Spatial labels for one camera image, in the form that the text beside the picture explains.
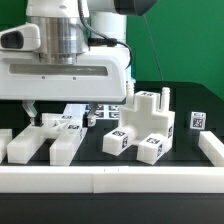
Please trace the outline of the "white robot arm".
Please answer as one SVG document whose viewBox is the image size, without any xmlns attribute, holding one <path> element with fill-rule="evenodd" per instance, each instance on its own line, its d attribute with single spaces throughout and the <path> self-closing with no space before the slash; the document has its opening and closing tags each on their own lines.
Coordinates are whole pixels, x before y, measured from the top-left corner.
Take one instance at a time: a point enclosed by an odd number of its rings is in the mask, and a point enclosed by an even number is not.
<svg viewBox="0 0 224 224">
<path fill-rule="evenodd" d="M 131 48 L 114 31 L 157 0 L 28 0 L 26 23 L 0 31 L 0 99 L 20 100 L 30 117 L 36 101 L 99 103 L 127 99 Z"/>
</svg>

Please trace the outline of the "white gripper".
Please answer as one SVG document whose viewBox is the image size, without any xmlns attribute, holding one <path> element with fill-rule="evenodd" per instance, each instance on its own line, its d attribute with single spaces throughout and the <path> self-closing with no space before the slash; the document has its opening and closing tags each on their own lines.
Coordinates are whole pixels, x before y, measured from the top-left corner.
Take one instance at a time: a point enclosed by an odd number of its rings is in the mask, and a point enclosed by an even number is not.
<svg viewBox="0 0 224 224">
<path fill-rule="evenodd" d="M 0 53 L 0 99 L 24 100 L 32 126 L 41 125 L 35 101 L 121 102 L 126 97 L 129 52 L 92 47 L 74 65 L 47 65 L 33 52 Z M 87 126 L 96 124 L 97 103 L 89 104 Z"/>
</svg>

